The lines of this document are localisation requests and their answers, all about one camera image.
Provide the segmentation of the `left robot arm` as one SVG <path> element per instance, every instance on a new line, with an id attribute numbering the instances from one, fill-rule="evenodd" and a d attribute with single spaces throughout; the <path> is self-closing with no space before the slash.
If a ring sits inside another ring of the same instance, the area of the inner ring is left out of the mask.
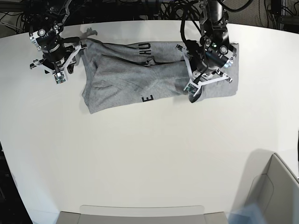
<path id="1" fill-rule="evenodd" d="M 177 49 L 183 54 L 189 82 L 184 90 L 188 92 L 190 102 L 196 102 L 203 93 L 204 87 L 217 82 L 232 82 L 232 78 L 223 72 L 229 68 L 236 57 L 236 48 L 230 44 L 227 29 L 227 13 L 219 0 L 198 1 L 201 11 L 197 13 L 198 22 L 192 0 L 182 5 L 180 35 L 184 43 Z M 200 38 L 198 41 L 185 37 L 185 22 L 190 19 Z"/>

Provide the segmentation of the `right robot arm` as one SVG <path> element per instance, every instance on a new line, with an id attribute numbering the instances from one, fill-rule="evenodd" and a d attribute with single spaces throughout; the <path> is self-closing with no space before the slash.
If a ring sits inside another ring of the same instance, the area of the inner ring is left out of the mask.
<path id="1" fill-rule="evenodd" d="M 57 84 L 68 80 L 68 75 L 73 73 L 76 66 L 76 56 L 80 51 L 86 48 L 80 37 L 60 36 L 67 21 L 79 11 L 85 4 L 74 4 L 77 8 L 70 10 L 72 1 L 66 0 L 57 6 L 49 6 L 47 9 L 54 13 L 54 17 L 46 16 L 44 24 L 37 30 L 29 32 L 30 41 L 35 45 L 38 51 L 42 52 L 42 59 L 34 60 L 29 68 L 41 68 L 46 74 L 51 74 Z"/>

